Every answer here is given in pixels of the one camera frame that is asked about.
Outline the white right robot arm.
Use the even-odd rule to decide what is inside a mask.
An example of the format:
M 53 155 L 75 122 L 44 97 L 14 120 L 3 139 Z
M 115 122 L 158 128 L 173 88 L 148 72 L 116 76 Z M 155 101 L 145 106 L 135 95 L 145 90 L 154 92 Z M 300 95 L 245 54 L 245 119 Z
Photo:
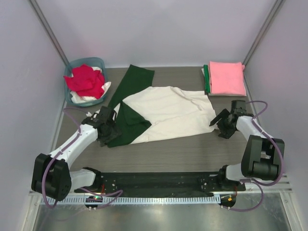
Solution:
M 247 141 L 241 162 L 219 170 L 217 185 L 222 190 L 246 182 L 272 186 L 283 175 L 284 141 L 269 135 L 258 124 L 257 117 L 247 112 L 246 105 L 246 101 L 234 100 L 230 110 L 223 109 L 210 122 L 219 130 L 219 137 L 229 139 L 238 131 Z

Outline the blue plastic laundry basket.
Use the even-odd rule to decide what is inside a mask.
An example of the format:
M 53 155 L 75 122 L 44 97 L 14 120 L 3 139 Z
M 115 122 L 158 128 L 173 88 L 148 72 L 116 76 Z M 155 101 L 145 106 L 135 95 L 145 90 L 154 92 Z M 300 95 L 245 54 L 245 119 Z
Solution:
M 111 87 L 111 82 L 108 80 L 105 70 L 104 61 L 98 57 L 88 57 L 88 58 L 81 58 L 74 61 L 69 62 L 69 64 L 65 67 L 64 75 L 72 77 L 73 68 L 79 67 L 82 64 L 86 64 L 92 67 L 93 70 L 100 70 L 100 72 L 104 75 L 105 84 L 103 85 L 104 94 L 101 98 L 96 99 L 95 97 L 80 97 L 77 93 L 73 93 L 66 83 L 64 83 L 64 95 L 65 100 L 68 104 L 78 106 L 78 107 L 90 107 L 96 104 L 102 103 L 106 96 L 108 95 L 108 89 Z

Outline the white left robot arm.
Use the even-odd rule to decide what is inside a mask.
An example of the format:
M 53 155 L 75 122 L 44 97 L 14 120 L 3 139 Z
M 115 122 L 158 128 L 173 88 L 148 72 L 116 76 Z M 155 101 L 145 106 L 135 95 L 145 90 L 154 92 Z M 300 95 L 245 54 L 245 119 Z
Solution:
M 47 206 L 51 206 L 50 198 L 59 202 L 75 190 L 97 192 L 102 188 L 100 171 L 91 167 L 79 171 L 70 168 L 90 144 L 98 142 L 104 147 L 121 135 L 116 116 L 114 109 L 102 106 L 98 112 L 87 114 L 77 131 L 57 149 L 36 157 L 31 189 L 42 194 Z

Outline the white and green t-shirt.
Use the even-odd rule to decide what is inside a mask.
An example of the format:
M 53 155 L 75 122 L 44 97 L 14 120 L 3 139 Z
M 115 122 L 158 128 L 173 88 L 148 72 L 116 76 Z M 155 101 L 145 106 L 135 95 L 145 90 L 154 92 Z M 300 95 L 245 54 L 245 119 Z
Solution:
M 130 65 L 108 106 L 121 135 L 109 148 L 210 133 L 215 110 L 203 91 L 152 86 L 154 71 Z

